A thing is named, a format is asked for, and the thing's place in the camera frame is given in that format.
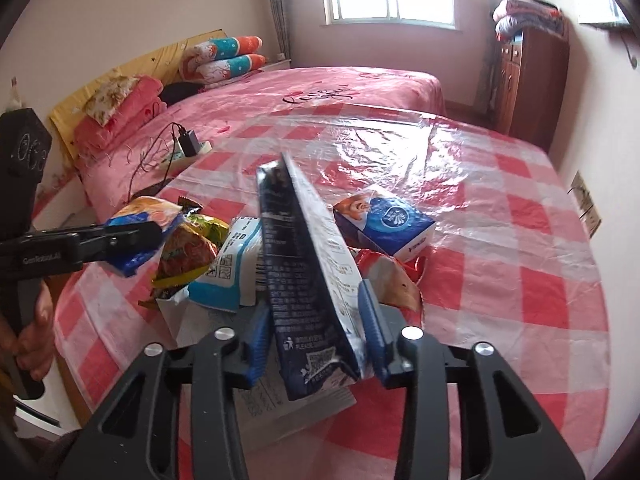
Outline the left hand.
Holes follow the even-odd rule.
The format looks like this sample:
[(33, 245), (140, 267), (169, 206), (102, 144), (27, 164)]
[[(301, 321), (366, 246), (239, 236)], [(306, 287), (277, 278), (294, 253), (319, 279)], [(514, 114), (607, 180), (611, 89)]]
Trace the left hand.
[(42, 282), (32, 322), (18, 335), (1, 318), (1, 349), (9, 351), (21, 370), (36, 382), (47, 376), (54, 359), (54, 307), (49, 287)]

